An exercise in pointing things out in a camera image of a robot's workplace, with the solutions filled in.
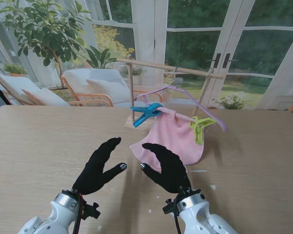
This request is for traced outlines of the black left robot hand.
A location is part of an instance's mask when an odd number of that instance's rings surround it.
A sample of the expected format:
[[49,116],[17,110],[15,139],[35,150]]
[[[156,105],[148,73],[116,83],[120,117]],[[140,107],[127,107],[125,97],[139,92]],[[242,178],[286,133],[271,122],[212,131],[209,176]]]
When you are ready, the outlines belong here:
[[120,142],[120,137],[114,137],[102,143],[85,164],[83,171],[73,184],[72,190],[82,195],[92,194],[127,169],[125,163],[119,163],[108,171],[104,171],[105,163],[109,160],[112,151]]

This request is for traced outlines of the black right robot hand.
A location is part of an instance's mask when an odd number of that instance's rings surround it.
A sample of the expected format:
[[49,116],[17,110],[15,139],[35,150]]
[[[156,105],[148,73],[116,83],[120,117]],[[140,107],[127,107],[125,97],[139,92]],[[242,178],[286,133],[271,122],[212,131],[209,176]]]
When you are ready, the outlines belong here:
[[153,170],[146,163],[141,164],[142,171],[152,181],[172,194],[179,193],[181,189],[191,190],[186,169],[178,155],[159,144],[144,143],[142,147],[154,153],[160,162],[160,172]]

